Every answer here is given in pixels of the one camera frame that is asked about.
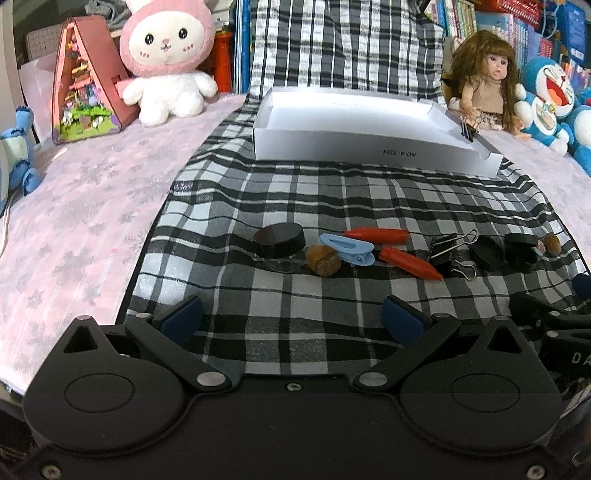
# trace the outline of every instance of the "plaid cloth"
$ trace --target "plaid cloth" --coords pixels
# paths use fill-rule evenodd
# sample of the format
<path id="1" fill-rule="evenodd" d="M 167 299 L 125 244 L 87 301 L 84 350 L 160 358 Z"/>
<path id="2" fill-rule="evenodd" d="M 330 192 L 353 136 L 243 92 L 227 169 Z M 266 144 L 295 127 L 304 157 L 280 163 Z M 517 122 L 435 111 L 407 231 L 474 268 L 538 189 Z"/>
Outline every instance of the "plaid cloth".
<path id="1" fill-rule="evenodd" d="M 198 294 L 207 315 L 188 348 L 229 374 L 355 374 L 397 348 L 380 324 L 381 304 L 391 294 L 427 315 L 448 312 L 472 323 L 508 314 L 508 297 L 518 291 L 578 308 L 569 279 L 585 266 L 576 245 L 543 193 L 508 161 L 497 178 L 486 180 L 254 161 L 252 126 L 272 85 L 371 89 L 443 101 L 443 32 L 412 14 L 408 2 L 305 5 L 253 4 L 256 40 L 246 104 L 173 183 L 122 312 L 158 314 Z M 254 261 L 253 234 L 278 222 L 301 224 L 309 244 L 320 233 L 361 226 L 408 229 L 407 250 L 423 259 L 434 237 L 474 228 L 499 242 L 510 232 L 555 232 L 563 253 L 543 259 L 527 275 L 478 271 L 471 282 L 422 281 L 378 264 L 344 265 L 333 278 L 288 275 Z M 458 257 L 469 260 L 465 247 Z"/>

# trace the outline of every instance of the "black jar lid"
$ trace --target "black jar lid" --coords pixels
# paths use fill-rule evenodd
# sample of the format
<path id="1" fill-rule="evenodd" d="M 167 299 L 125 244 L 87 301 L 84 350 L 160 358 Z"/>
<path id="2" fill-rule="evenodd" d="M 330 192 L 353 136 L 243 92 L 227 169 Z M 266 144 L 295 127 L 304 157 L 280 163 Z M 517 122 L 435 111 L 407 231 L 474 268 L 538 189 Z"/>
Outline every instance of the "black jar lid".
<path id="1" fill-rule="evenodd" d="M 252 237 L 261 258 L 290 257 L 306 247 L 304 229 L 298 223 L 275 223 L 261 228 Z"/>
<path id="2" fill-rule="evenodd" d="M 531 245 L 519 244 L 517 242 L 505 245 L 505 260 L 516 272 L 531 272 L 539 259 L 538 254 Z"/>
<path id="3" fill-rule="evenodd" d="M 506 244 L 524 244 L 531 247 L 538 245 L 538 237 L 530 233 L 508 233 L 504 240 Z"/>
<path id="4" fill-rule="evenodd" d="M 469 245 L 470 258 L 486 272 L 496 272 L 505 262 L 503 249 L 489 236 L 480 236 Z"/>

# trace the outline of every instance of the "blue plush toy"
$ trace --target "blue plush toy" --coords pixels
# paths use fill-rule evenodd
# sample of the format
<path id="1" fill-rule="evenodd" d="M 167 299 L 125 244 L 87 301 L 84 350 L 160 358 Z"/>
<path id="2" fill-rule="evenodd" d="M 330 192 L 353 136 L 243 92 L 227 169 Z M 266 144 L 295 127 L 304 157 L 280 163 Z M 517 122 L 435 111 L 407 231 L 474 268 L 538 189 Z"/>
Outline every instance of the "blue plush toy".
<path id="1" fill-rule="evenodd" d="M 574 142 L 569 150 L 587 175 L 591 176 L 591 106 L 578 106 L 566 122 L 574 134 Z"/>
<path id="2" fill-rule="evenodd" d="M 545 57 L 530 60 L 521 72 L 516 94 L 515 113 L 524 123 L 521 131 L 565 155 L 574 142 L 573 131 L 559 120 L 566 119 L 578 101 L 560 65 Z"/>
<path id="3" fill-rule="evenodd" d="M 23 195 L 28 195 L 41 183 L 41 176 L 33 167 L 33 144 L 28 137 L 33 112 L 30 108 L 18 107 L 16 117 L 16 126 L 0 135 L 0 255 L 6 247 L 11 194 L 21 189 Z"/>

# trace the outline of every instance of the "red container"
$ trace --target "red container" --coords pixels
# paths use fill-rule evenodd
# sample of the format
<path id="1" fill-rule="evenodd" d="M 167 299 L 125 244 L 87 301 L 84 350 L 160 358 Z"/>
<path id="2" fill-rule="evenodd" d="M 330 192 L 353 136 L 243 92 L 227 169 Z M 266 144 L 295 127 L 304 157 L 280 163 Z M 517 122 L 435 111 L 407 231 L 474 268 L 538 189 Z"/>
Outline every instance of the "red container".
<path id="1" fill-rule="evenodd" d="M 540 26 L 540 0 L 470 0 L 479 12 L 512 14 L 524 22 Z"/>
<path id="2" fill-rule="evenodd" d="M 216 33 L 211 54 L 199 66 L 199 70 L 210 74 L 214 78 L 217 83 L 217 91 L 220 93 L 232 92 L 231 42 L 231 32 Z"/>

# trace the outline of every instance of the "small glass jar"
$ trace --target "small glass jar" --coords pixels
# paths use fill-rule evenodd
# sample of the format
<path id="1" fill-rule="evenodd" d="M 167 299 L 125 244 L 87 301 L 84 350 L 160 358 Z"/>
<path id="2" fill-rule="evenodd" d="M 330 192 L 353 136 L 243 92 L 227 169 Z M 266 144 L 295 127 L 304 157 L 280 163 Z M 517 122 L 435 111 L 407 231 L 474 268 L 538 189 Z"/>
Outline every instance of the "small glass jar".
<path id="1" fill-rule="evenodd" d="M 252 238 L 255 260 L 271 271 L 298 273 L 306 265 L 306 238 L 298 223 L 275 223 L 261 228 Z"/>

